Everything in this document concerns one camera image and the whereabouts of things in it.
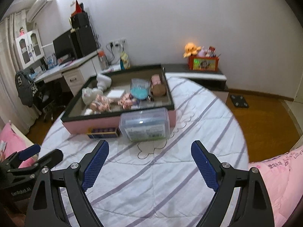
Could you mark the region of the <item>dark battery pack box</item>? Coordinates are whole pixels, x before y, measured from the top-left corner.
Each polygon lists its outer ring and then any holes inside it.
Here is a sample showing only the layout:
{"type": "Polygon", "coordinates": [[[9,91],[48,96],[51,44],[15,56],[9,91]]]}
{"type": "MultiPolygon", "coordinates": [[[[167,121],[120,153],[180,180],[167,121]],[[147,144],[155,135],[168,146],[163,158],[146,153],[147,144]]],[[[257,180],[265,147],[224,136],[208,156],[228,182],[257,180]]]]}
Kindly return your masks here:
{"type": "Polygon", "coordinates": [[[120,136],[118,128],[92,128],[88,130],[87,136],[91,139],[116,138],[120,136]]]}

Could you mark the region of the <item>white round figurine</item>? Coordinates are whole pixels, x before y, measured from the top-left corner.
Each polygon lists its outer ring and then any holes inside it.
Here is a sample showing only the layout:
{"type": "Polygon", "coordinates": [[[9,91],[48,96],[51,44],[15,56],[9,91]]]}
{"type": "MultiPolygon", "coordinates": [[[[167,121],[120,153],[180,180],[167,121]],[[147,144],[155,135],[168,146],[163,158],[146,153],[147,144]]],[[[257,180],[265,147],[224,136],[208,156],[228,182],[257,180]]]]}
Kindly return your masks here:
{"type": "Polygon", "coordinates": [[[85,105],[89,105],[96,99],[97,95],[103,95],[103,91],[98,88],[83,88],[82,89],[82,100],[85,105]]]}

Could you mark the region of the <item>pink pig doll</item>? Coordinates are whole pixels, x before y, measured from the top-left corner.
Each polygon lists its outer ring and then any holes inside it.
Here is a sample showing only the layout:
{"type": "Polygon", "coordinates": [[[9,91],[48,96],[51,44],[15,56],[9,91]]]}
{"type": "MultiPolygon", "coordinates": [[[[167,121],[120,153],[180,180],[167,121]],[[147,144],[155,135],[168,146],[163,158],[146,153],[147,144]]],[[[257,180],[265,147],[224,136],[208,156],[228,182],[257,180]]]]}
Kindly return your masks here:
{"type": "Polygon", "coordinates": [[[94,112],[110,112],[110,105],[113,103],[113,100],[108,98],[107,96],[103,96],[98,94],[89,105],[90,109],[94,112]]]}

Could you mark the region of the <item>white square box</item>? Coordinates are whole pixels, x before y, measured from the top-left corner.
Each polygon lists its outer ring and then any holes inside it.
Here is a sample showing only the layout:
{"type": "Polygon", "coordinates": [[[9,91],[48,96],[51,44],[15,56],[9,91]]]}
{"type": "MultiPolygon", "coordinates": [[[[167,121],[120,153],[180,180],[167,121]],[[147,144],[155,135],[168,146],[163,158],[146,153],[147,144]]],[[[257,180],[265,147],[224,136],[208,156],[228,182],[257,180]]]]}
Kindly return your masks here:
{"type": "Polygon", "coordinates": [[[119,101],[123,95],[125,94],[125,90],[123,89],[116,89],[116,90],[110,90],[108,94],[106,95],[107,98],[119,101]]]}

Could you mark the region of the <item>blue heart-shaped dish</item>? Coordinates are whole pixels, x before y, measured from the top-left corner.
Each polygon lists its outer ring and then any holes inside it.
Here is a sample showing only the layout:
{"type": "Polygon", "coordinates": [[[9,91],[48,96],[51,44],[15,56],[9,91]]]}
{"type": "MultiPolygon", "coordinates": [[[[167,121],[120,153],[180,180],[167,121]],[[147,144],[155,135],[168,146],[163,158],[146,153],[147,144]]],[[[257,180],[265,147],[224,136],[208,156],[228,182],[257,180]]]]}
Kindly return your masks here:
{"type": "Polygon", "coordinates": [[[131,79],[131,95],[138,100],[145,100],[149,95],[149,82],[144,79],[131,79]]]}

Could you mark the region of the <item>clear plastic box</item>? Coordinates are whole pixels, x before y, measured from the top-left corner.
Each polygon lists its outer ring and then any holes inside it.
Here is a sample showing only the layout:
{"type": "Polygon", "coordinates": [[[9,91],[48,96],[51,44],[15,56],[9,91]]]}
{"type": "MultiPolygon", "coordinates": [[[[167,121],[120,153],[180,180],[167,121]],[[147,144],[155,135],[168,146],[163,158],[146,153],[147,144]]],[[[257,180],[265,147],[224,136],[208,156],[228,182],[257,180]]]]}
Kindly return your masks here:
{"type": "Polygon", "coordinates": [[[166,108],[123,113],[119,129],[123,136],[133,142],[168,139],[169,114],[166,108]]]}

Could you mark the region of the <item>rose gold cylinder jar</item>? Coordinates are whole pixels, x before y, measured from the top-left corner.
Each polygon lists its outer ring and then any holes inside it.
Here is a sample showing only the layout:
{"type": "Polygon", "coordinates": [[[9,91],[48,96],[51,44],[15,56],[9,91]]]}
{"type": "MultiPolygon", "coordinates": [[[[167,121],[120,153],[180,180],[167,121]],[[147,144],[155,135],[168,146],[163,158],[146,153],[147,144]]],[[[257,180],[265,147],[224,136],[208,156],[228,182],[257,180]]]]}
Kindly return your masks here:
{"type": "Polygon", "coordinates": [[[163,84],[160,75],[155,74],[151,76],[150,92],[156,97],[164,96],[166,94],[166,86],[163,84]]]}

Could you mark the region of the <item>white pink brick figure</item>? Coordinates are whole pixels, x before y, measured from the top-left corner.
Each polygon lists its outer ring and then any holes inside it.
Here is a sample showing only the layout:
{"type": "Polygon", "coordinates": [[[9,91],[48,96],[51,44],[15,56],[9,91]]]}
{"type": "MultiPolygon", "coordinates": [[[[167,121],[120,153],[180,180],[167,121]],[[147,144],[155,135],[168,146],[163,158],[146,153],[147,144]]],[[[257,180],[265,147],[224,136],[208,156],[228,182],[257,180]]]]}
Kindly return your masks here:
{"type": "Polygon", "coordinates": [[[84,116],[92,115],[92,114],[94,114],[94,111],[90,108],[86,109],[85,112],[84,112],[84,116]]]}

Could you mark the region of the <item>white curtain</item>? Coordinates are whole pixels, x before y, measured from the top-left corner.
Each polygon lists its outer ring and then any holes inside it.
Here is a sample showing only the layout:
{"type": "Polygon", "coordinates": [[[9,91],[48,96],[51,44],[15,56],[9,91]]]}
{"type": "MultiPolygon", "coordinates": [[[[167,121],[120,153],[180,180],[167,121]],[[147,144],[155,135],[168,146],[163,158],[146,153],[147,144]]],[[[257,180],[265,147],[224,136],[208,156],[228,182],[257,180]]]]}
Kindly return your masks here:
{"type": "Polygon", "coordinates": [[[15,74],[21,70],[14,50],[20,28],[27,32],[26,10],[12,13],[1,21],[1,127],[8,121],[24,134],[38,118],[38,112],[24,106],[15,86],[15,74]]]}

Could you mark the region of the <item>pink quilt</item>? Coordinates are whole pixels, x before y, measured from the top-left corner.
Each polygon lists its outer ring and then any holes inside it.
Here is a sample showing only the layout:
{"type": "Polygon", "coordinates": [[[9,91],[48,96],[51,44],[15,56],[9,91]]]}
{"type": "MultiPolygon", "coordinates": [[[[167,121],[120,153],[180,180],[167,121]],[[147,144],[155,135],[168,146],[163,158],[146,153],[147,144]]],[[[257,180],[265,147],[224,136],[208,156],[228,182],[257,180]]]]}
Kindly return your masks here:
{"type": "Polygon", "coordinates": [[[256,167],[265,182],[272,205],[275,226],[283,226],[302,197],[302,147],[259,162],[256,167]]]}

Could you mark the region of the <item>pink black storage tray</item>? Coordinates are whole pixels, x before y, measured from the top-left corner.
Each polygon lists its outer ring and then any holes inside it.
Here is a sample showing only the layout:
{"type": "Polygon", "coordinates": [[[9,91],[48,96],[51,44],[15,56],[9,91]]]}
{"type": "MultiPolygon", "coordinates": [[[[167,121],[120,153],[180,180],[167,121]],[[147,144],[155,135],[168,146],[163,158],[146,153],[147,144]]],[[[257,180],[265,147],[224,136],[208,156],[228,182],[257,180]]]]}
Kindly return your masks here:
{"type": "Polygon", "coordinates": [[[166,108],[176,124],[173,98],[161,65],[140,66],[90,77],[68,104],[61,121],[71,134],[117,128],[123,113],[166,108]]]}

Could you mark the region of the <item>striped white tablecloth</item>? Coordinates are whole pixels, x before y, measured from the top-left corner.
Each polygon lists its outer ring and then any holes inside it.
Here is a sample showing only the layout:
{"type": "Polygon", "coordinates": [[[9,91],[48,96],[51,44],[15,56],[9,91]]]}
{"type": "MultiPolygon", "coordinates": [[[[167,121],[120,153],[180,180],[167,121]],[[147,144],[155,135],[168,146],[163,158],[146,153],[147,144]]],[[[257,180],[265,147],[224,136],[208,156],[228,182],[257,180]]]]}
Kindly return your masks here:
{"type": "Polygon", "coordinates": [[[109,139],[109,155],[87,198],[104,226],[196,226],[214,191],[191,155],[199,140],[233,168],[246,170],[247,145],[235,116],[206,88],[170,77],[176,125],[170,138],[109,139]]]}

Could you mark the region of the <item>yellow blue snack bag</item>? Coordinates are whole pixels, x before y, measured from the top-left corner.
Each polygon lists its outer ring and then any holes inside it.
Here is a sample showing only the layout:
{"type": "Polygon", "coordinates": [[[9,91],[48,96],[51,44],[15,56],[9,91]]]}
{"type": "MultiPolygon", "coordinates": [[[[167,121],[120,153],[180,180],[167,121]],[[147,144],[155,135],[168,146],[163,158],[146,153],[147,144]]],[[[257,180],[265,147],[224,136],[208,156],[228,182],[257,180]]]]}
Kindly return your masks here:
{"type": "Polygon", "coordinates": [[[130,68],[130,61],[128,54],[126,52],[121,52],[120,54],[120,67],[121,70],[126,70],[130,68]]]}

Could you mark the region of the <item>white air conditioner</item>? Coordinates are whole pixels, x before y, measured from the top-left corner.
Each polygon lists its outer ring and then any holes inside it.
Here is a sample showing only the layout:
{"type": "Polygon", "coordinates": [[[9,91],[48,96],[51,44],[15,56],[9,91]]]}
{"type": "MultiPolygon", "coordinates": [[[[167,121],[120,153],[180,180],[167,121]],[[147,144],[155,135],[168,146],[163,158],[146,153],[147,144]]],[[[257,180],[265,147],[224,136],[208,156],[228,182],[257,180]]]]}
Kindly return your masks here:
{"type": "Polygon", "coordinates": [[[40,11],[53,0],[36,0],[31,8],[27,12],[26,20],[28,23],[34,21],[35,17],[40,13],[40,11]]]}

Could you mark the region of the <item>wall power outlet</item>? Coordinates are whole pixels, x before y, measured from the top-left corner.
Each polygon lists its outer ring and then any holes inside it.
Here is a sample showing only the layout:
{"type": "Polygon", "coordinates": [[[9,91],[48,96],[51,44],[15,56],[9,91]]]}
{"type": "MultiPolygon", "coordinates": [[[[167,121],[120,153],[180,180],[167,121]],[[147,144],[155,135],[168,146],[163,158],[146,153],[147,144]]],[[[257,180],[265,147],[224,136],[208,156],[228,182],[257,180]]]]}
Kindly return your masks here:
{"type": "Polygon", "coordinates": [[[111,40],[108,43],[111,47],[123,47],[126,44],[126,38],[118,38],[116,40],[111,40]]]}

